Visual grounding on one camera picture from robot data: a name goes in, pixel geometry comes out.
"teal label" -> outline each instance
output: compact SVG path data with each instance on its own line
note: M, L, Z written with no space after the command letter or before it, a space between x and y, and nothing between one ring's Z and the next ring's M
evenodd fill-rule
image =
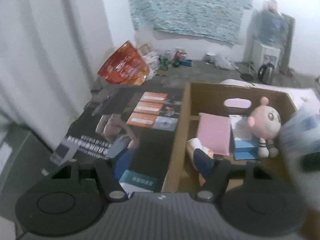
M122 175L119 182L131 184L136 187L148 189L154 191L157 183L157 179L149 177L134 171L126 170Z

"open box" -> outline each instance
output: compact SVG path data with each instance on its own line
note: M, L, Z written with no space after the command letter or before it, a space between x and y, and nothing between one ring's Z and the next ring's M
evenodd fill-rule
M188 83L184 90L179 124L163 191L197 192L200 188L199 174L193 168L185 150L187 141L196 137L199 113L221 116L250 115L252 110L260 105L260 98L263 96L269 99L268 105L278 111L282 124L286 123L296 111L289 95L283 92L218 84ZM251 101L251 106L249 108L227 107L224 102L230 98L247 99ZM232 152L225 158L232 163L243 165L246 163L244 160L234 160ZM269 172L290 180L281 155L260 161ZM242 180L230 180L228 189L240 184Z

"doll leg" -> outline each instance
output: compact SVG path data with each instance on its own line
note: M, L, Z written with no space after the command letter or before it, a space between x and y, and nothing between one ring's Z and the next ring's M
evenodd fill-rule
M267 149L267 144L265 139L260 138L259 140L258 155L261 158L265 158L269 156L269 151Z
M276 157L279 153L278 149L274 146L273 140L268 140L268 148L270 157Z

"white curtain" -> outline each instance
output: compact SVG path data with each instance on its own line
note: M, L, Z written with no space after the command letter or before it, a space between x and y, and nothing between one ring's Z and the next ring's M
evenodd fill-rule
M55 149L112 46L102 0L0 0L0 111Z

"ribbed gray surface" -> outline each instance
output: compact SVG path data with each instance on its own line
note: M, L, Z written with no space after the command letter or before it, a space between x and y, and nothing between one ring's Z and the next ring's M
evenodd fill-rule
M81 233L60 238L25 234L21 240L267 240L236 230L219 215L215 206L200 203L187 193L135 193L124 203L111 204L95 225ZM302 240L297 234L270 238Z

